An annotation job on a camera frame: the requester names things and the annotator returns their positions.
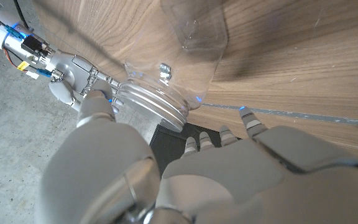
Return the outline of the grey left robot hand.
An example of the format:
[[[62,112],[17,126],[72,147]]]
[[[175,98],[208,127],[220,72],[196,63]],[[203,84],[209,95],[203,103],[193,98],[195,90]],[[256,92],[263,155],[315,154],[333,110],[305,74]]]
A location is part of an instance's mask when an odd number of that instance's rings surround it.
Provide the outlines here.
[[[248,138],[189,138],[159,171],[140,134],[114,120],[108,90],[83,100],[76,129],[48,163],[37,223],[358,223],[358,158],[241,108]]]

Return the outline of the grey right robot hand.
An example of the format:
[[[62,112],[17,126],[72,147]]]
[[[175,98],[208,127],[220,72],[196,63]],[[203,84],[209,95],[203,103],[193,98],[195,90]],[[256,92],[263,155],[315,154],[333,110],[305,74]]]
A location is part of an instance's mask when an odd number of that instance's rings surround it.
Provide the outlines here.
[[[24,57],[27,62],[40,65],[41,68],[35,71],[51,78],[49,88],[52,94],[77,111],[81,101],[76,98],[75,93],[85,97],[99,80],[110,85],[112,94],[108,96],[109,102],[123,105],[115,96],[121,83],[79,55],[55,50],[48,42],[30,32],[22,32],[20,38],[8,34],[3,39],[2,46],[8,52]]]

